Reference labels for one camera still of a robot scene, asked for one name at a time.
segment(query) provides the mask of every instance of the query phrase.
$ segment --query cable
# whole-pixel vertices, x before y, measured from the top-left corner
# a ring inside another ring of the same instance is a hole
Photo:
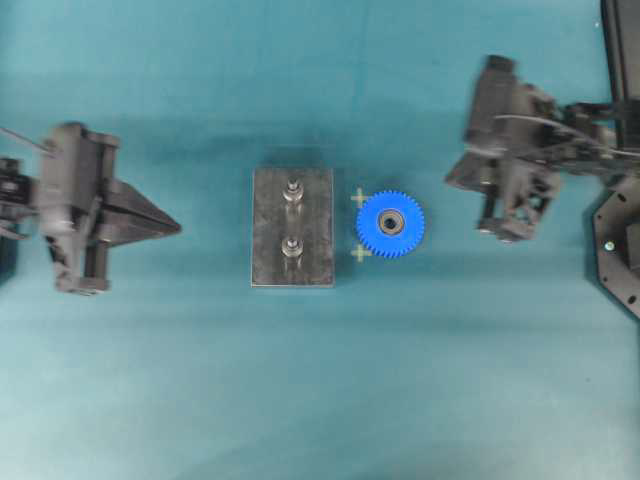
[[[10,228],[8,228],[8,225],[10,225],[9,222],[0,220],[0,237],[5,237],[9,240],[26,240],[27,238],[29,238],[29,235],[23,235],[21,233],[14,232]]]
[[[607,145],[600,143],[597,140],[594,140],[589,135],[582,133],[580,130],[576,130],[575,128],[569,127],[564,123],[558,122],[556,120],[549,120],[548,118],[534,117],[531,115],[513,115],[513,114],[496,115],[493,118],[496,120],[524,120],[527,122],[539,123],[540,125],[555,127],[560,130],[566,130],[568,132],[571,132],[576,137],[582,138],[585,142],[588,142],[596,147],[602,148],[603,150],[606,150],[609,153],[613,153],[619,156],[626,156],[626,157],[633,157],[633,158],[640,159],[640,153],[627,152],[625,150],[617,150],[615,148],[608,147]]]
[[[34,142],[33,140],[29,140],[27,137],[23,137],[19,133],[9,130],[8,128],[0,127],[0,133],[6,135],[9,138],[12,138],[18,143],[22,143],[23,145],[26,145],[27,147],[34,148],[38,150],[40,153],[49,153],[49,149],[47,147],[44,147],[39,143]]]

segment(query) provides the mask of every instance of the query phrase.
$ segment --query dark metal block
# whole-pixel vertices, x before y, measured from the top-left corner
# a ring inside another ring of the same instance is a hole
[[[640,2],[602,0],[611,91],[614,102],[630,102],[640,97]],[[616,122],[618,146],[640,148],[638,109],[633,103]]]
[[[0,285],[15,274],[17,254],[18,242],[0,238]]]
[[[333,172],[257,169],[251,285],[331,287],[334,270]]]

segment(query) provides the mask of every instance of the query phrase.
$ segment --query black hexagonal plate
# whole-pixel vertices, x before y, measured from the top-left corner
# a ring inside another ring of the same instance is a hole
[[[600,283],[640,318],[640,277],[629,269],[626,237],[627,226],[638,220],[638,186],[614,193],[593,216]],[[605,248],[607,242],[613,242],[614,250]]]

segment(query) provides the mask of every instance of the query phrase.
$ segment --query yellow cross marker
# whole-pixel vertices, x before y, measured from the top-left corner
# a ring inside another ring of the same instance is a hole
[[[355,250],[351,250],[351,255],[358,257],[358,263],[362,263],[364,261],[364,257],[370,257],[372,253],[361,244],[358,244]]]
[[[369,197],[362,193],[362,189],[360,187],[358,187],[356,193],[357,195],[351,195],[351,200],[358,202],[358,208],[362,208],[362,205],[369,199]]]

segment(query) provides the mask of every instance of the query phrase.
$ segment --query blue gear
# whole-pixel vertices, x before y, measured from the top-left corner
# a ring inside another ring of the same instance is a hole
[[[404,228],[395,235],[385,233],[379,225],[380,215],[394,210],[404,220]],[[396,258],[416,248],[424,237],[424,214],[420,205],[402,192],[385,191],[373,195],[358,213],[356,230],[360,242],[374,255]]]

